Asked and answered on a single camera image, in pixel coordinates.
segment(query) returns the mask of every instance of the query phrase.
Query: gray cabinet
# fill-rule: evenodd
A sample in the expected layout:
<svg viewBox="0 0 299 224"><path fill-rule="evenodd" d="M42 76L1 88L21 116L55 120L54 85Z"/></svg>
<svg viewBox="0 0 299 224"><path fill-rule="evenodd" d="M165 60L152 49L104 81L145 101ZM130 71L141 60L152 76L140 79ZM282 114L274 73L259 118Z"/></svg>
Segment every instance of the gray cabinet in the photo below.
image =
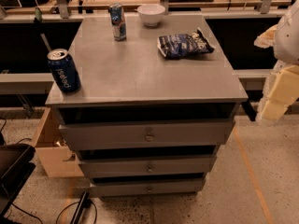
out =
<svg viewBox="0 0 299 224"><path fill-rule="evenodd" d="M197 192L247 95L202 16L168 15L155 29L126 16L124 42L113 40L109 17L83 21L70 50L82 88L63 95L54 84L47 105L92 193ZM156 49L159 35L198 26L213 53L167 61Z"/></svg>

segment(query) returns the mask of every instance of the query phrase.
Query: soda can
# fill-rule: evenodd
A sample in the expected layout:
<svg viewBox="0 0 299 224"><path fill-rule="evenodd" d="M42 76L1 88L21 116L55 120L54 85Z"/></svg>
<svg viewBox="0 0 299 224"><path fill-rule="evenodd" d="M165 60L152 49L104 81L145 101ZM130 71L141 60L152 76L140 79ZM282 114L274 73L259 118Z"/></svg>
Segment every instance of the soda can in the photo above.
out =
<svg viewBox="0 0 299 224"><path fill-rule="evenodd" d="M109 6L114 39L122 41L126 39L125 19L122 4L115 3Z"/></svg>
<svg viewBox="0 0 299 224"><path fill-rule="evenodd" d="M81 87L73 58L66 49L54 49L48 54L48 67L60 91L69 94Z"/></svg>

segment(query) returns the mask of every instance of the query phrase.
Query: cabinet top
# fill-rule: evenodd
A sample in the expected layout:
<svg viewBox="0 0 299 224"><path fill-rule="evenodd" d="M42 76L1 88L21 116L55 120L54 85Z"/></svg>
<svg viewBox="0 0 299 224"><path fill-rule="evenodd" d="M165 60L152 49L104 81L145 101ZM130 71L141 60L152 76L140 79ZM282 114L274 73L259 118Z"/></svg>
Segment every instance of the cabinet top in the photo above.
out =
<svg viewBox="0 0 299 224"><path fill-rule="evenodd" d="M127 39L115 41L108 14L82 22L69 53L81 89L64 95L54 84L46 105L121 105L244 101L247 95L203 16L165 15L157 27L125 13ZM157 48L161 35L191 34L200 27L213 53L166 60Z"/></svg>

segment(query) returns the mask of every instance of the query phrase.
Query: floor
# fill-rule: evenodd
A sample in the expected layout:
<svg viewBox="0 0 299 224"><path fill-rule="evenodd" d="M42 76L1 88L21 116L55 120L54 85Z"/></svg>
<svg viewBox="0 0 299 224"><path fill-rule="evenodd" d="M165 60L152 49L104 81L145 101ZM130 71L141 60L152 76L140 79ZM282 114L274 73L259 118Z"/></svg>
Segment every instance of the floor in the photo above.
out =
<svg viewBox="0 0 299 224"><path fill-rule="evenodd" d="M7 143L32 138L43 113L37 108L27 119L20 109L0 108L7 119ZM299 115L285 115L274 126L258 126L242 112L218 153L202 191L194 194L113 198L92 197L98 224L292 224L299 223ZM37 157L36 169L15 204L42 219L56 223L63 209L77 202L89 182L85 178L48 178ZM58 223L70 223L76 205L64 211ZM38 220L15 207L6 217L23 224ZM93 223L95 208L83 212L79 223Z"/></svg>

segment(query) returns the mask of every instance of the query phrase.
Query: bowl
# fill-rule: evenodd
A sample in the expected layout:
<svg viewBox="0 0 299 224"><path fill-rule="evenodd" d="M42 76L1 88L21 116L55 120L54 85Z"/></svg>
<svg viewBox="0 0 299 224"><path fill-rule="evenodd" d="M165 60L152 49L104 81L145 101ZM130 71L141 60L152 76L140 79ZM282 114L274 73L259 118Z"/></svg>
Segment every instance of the bowl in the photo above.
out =
<svg viewBox="0 0 299 224"><path fill-rule="evenodd" d="M156 26L163 19L165 7L160 4L145 4L138 7L140 20L147 26Z"/></svg>

